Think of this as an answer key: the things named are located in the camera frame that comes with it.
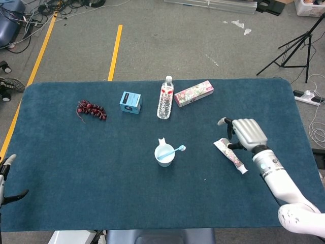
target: power strip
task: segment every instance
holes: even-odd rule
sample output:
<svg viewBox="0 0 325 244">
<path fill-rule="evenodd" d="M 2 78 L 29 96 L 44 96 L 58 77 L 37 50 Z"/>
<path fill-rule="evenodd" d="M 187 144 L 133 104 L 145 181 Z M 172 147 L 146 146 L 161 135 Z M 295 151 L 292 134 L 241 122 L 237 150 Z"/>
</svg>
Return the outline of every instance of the power strip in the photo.
<svg viewBox="0 0 325 244">
<path fill-rule="evenodd" d="M 300 90 L 294 90 L 295 100 L 318 106 L 325 101 L 325 98 L 320 98 L 315 95 L 313 90 L 306 90 L 305 92 Z"/>
</svg>

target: black tripod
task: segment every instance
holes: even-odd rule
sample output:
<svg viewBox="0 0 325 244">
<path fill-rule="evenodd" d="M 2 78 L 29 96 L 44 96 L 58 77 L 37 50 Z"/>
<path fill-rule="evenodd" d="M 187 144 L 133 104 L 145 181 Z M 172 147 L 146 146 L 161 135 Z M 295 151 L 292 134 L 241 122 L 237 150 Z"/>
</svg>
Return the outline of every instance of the black tripod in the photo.
<svg viewBox="0 0 325 244">
<path fill-rule="evenodd" d="M 262 73 L 265 69 L 267 69 L 271 64 L 275 63 L 277 66 L 282 67 L 282 68 L 306 68 L 306 83 L 308 81 L 308 71 L 309 71 L 309 61 L 310 61 L 310 47 L 311 47 L 311 37 L 312 37 L 312 32 L 316 29 L 316 27 L 319 25 L 319 23 L 325 18 L 325 13 L 321 15 L 321 17 L 318 19 L 316 24 L 306 33 L 302 34 L 301 36 L 298 36 L 297 38 L 294 38 L 293 40 L 285 43 L 284 45 L 280 46 L 284 47 L 286 46 L 286 49 L 283 53 L 281 53 L 279 56 L 276 57 L 272 62 L 270 62 L 268 65 L 266 65 L 261 71 L 259 71 L 256 75 L 259 75 Z M 307 63 L 306 65 L 297 65 L 297 66 L 286 66 L 285 64 L 289 61 L 289 59 L 294 55 L 294 53 L 299 49 L 299 47 L 305 43 L 305 41 L 308 39 L 308 53 L 307 53 Z M 290 53 L 290 55 L 286 58 L 286 54 L 289 52 L 290 49 L 292 49 L 294 46 L 295 49 Z M 282 63 L 279 64 L 277 60 L 280 57 L 283 57 Z"/>
</svg>

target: white cup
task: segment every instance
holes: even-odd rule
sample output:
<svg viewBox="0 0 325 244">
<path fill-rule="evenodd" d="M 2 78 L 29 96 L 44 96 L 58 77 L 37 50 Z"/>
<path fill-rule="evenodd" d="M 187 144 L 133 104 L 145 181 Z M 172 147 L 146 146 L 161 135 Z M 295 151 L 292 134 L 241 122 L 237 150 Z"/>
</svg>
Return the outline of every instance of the white cup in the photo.
<svg viewBox="0 0 325 244">
<path fill-rule="evenodd" d="M 165 139 L 158 139 L 159 140 L 159 146 L 156 147 L 156 150 L 154 151 L 154 156 L 156 157 L 156 160 L 158 161 L 159 165 L 162 167 L 170 166 L 172 163 L 172 160 L 175 157 L 175 152 L 172 154 L 164 157 L 163 159 L 159 160 L 158 157 L 169 153 L 170 151 L 173 151 L 174 148 L 170 146 L 169 144 L 166 144 Z"/>
</svg>

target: white cable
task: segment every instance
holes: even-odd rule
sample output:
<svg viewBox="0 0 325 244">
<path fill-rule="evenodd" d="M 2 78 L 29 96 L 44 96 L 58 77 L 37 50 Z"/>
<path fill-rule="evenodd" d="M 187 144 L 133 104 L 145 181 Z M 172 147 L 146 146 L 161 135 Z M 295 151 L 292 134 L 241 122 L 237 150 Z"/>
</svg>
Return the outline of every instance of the white cable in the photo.
<svg viewBox="0 0 325 244">
<path fill-rule="evenodd" d="M 24 23 L 31 23 L 31 24 L 46 24 L 47 22 L 33 22 L 33 21 L 25 21 L 23 19 L 15 19 L 15 18 L 10 18 L 11 20 L 16 20 L 16 21 L 20 21 L 20 22 L 24 22 Z"/>
<path fill-rule="evenodd" d="M 130 2 L 131 0 L 127 0 L 121 4 L 117 4 L 117 5 L 104 5 L 104 6 L 101 6 L 101 7 L 98 7 L 98 8 L 95 8 L 95 9 L 92 9 L 92 10 L 89 10 L 89 11 L 86 11 L 86 12 L 82 12 L 82 13 L 78 13 L 78 14 L 74 14 L 74 15 L 70 15 L 70 16 L 67 16 L 66 18 L 71 18 L 71 17 L 74 17 L 74 16 L 77 16 L 77 15 L 80 15 L 80 14 L 85 14 L 85 13 L 88 13 L 88 12 L 92 12 L 92 11 L 96 11 L 97 9 L 100 9 L 100 8 L 105 8 L 105 7 L 117 7 L 117 6 L 121 6 L 123 4 L 126 4 L 128 2 Z M 34 31 L 33 33 L 31 33 L 29 36 L 25 37 L 24 39 L 18 41 L 18 42 L 14 42 L 14 43 L 10 43 L 8 44 L 7 46 L 4 46 L 4 47 L 1 47 L 0 49 L 3 49 L 3 48 L 7 48 L 7 47 L 10 47 L 11 45 L 16 45 L 18 43 L 21 43 L 23 41 L 25 41 L 26 39 L 28 39 L 29 37 L 31 37 L 32 35 L 36 34 L 37 32 L 39 32 L 40 30 L 42 30 L 44 28 L 44 26 L 46 26 L 46 24 L 53 18 L 54 14 L 48 18 L 48 20 L 46 22 L 43 23 L 43 25 L 36 31 Z"/>
<path fill-rule="evenodd" d="M 31 33 L 29 36 L 25 37 L 24 39 L 21 39 L 18 42 L 13 42 L 13 43 L 8 44 L 7 46 L 1 47 L 0 49 L 7 48 L 7 47 L 10 47 L 11 45 L 16 45 L 18 43 L 21 43 L 21 42 L 25 41 L 26 39 L 28 39 L 32 35 L 36 34 L 40 30 L 42 30 L 44 28 L 44 26 L 53 18 L 53 16 L 54 16 L 54 14 L 45 22 L 45 24 L 43 24 L 39 29 L 37 29 L 36 31 L 34 31 L 33 33 Z"/>
<path fill-rule="evenodd" d="M 33 17 L 34 17 L 34 13 L 35 13 L 35 11 L 34 11 L 34 9 L 28 4 L 28 3 L 26 3 L 24 0 L 21 0 L 25 5 L 27 5 L 28 7 L 30 7 L 31 8 L 31 10 L 32 10 L 32 14 L 31 14 L 31 16 L 30 16 L 30 18 L 28 19 L 28 21 L 27 21 L 27 23 L 26 23 L 26 26 L 25 26 L 25 32 L 24 32 L 24 36 L 26 36 L 26 34 L 27 34 L 27 32 L 28 32 L 28 29 L 29 29 L 29 27 L 30 27 L 30 25 L 31 25 L 31 21 L 33 20 Z"/>
<path fill-rule="evenodd" d="M 312 74 L 308 77 L 307 79 L 307 82 L 309 81 L 310 77 L 312 76 L 321 76 L 322 78 L 325 79 L 325 76 L 324 75 L 320 75 L 320 74 Z M 315 125 L 319 125 L 321 127 L 324 127 L 325 128 L 325 124 L 324 123 L 321 123 L 321 122 L 314 122 L 316 117 L 317 117 L 317 111 L 321 105 L 321 100 L 322 100 L 322 97 L 321 97 L 321 94 L 317 91 L 317 84 L 314 82 L 315 84 L 315 90 L 314 90 L 314 93 L 320 97 L 320 102 L 319 104 L 317 105 L 317 108 L 316 108 L 316 111 L 315 111 L 315 116 L 313 118 L 313 120 L 311 121 L 309 127 L 308 127 L 308 133 L 309 133 L 309 136 L 310 138 L 318 145 L 320 146 L 321 148 L 325 148 L 325 145 L 322 145 L 321 143 L 325 143 L 325 129 L 322 129 L 322 128 L 315 128 L 314 126 Z"/>
</svg>

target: white box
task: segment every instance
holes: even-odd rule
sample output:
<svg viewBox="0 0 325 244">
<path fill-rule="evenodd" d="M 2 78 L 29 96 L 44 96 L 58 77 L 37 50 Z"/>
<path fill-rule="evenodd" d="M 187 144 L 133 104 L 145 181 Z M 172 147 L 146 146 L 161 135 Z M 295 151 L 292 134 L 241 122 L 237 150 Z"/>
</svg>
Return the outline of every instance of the white box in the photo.
<svg viewBox="0 0 325 244">
<path fill-rule="evenodd" d="M 305 4 L 303 0 L 295 0 L 297 15 L 320 17 L 325 12 L 324 5 Z"/>
<path fill-rule="evenodd" d="M 206 80 L 200 84 L 194 85 L 188 89 L 182 90 L 174 95 L 174 99 L 179 107 L 183 107 L 198 99 L 212 94 L 214 91 L 211 83 Z"/>
</svg>

